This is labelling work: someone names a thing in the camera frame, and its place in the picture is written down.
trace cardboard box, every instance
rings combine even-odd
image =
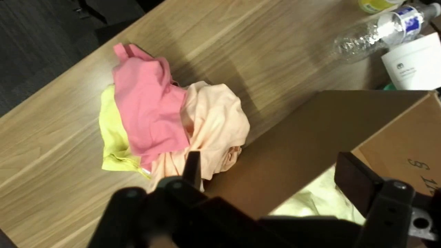
[[[350,152],[380,177],[431,195],[441,182],[441,108],[437,93],[325,92],[244,149],[214,180],[220,196],[254,218],[267,216]]]

